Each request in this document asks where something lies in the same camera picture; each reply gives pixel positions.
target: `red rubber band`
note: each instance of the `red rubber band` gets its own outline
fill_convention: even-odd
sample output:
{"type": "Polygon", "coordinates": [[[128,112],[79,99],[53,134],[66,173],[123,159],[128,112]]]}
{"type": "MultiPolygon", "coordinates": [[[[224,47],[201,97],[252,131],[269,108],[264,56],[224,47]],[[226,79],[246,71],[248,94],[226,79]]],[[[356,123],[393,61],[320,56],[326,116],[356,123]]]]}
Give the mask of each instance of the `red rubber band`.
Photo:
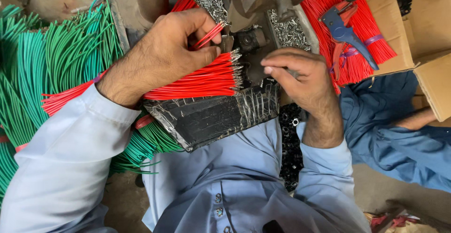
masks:
{"type": "Polygon", "coordinates": [[[141,129],[144,126],[147,126],[148,124],[152,123],[155,119],[149,115],[145,115],[142,118],[140,118],[138,121],[136,121],[135,123],[135,128],[136,129],[141,129]]]}
{"type": "Polygon", "coordinates": [[[27,145],[28,145],[28,143],[25,143],[25,144],[20,145],[19,147],[17,147],[16,148],[16,153],[18,153],[20,150],[24,149],[27,145]]]}
{"type": "Polygon", "coordinates": [[[6,135],[3,135],[2,137],[0,137],[0,143],[4,143],[4,142],[9,142],[9,138],[6,135]]]}

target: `blue clothing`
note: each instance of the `blue clothing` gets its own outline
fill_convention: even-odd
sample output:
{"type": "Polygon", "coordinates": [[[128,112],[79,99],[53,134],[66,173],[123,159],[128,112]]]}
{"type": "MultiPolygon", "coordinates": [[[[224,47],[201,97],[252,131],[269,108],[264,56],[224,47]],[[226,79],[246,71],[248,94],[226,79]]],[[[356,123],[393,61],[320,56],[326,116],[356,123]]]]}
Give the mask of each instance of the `blue clothing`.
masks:
{"type": "Polygon", "coordinates": [[[451,128],[418,131],[391,126],[414,111],[418,81],[412,71],[346,86],[340,104],[353,163],[407,183],[451,192],[451,128]]]}
{"type": "MultiPolygon", "coordinates": [[[[70,101],[15,156],[0,232],[115,233],[100,204],[111,157],[130,139],[139,111],[102,97],[95,86],[70,101]]],[[[297,132],[302,137],[304,124],[297,132]]],[[[370,232],[354,202],[351,156],[344,140],[318,149],[301,144],[304,167],[294,198],[279,178],[277,120],[216,141],[192,154],[158,154],[145,170],[154,233],[261,232],[276,220],[291,232],[370,232]]]]}

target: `left hand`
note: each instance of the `left hand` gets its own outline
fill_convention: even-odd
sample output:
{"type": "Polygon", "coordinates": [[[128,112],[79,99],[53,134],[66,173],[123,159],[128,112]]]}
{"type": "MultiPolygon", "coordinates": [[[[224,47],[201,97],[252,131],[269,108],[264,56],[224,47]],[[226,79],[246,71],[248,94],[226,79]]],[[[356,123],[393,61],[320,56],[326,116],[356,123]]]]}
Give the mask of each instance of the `left hand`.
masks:
{"type": "MultiPolygon", "coordinates": [[[[193,34],[200,40],[215,26],[202,8],[160,16],[136,46],[104,75],[97,84],[99,93],[132,108],[144,93],[210,64],[221,53],[220,48],[208,43],[198,51],[188,51],[188,37],[193,34]]],[[[219,44],[221,35],[212,41],[219,44]]]]}

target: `hand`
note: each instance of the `hand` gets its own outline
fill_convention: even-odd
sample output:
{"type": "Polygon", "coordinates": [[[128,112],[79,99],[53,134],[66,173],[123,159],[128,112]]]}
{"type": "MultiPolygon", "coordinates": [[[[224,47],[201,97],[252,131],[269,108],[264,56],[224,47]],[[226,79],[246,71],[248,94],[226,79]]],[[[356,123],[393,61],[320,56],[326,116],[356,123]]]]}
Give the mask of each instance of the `hand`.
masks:
{"type": "Polygon", "coordinates": [[[296,48],[273,51],[262,60],[270,74],[301,108],[310,113],[302,143],[333,148],[343,141],[343,119],[324,57],[296,48]],[[285,67],[299,74],[290,75],[285,67]]]}
{"type": "MultiPolygon", "coordinates": [[[[220,48],[208,43],[198,51],[188,51],[188,38],[200,40],[215,26],[209,13],[200,8],[160,16],[104,75],[97,84],[98,91],[117,104],[133,107],[144,93],[210,64],[221,53],[220,48]]],[[[220,43],[221,35],[212,41],[220,43]]]]}

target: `man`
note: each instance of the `man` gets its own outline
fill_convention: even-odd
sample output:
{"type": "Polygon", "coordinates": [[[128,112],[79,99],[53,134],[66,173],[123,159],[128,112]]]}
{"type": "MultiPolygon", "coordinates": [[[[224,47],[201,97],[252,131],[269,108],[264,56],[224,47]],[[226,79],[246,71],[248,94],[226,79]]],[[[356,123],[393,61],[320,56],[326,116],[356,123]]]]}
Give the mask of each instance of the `man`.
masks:
{"type": "MultiPolygon", "coordinates": [[[[110,233],[100,204],[110,158],[130,138],[134,110],[147,91],[211,63],[217,47],[188,51],[188,38],[215,26],[203,9],[160,17],[149,33],[104,78],[70,101],[15,156],[0,232],[110,233]]],[[[214,43],[219,43],[217,35],[214,43]]],[[[279,178],[277,120],[216,141],[192,154],[158,154],[145,170],[154,232],[369,232],[354,202],[351,156],[327,67],[321,56],[281,49],[261,63],[310,113],[299,124],[305,168],[294,198],[279,178]],[[293,78],[284,68],[297,71],[293,78]]]]}

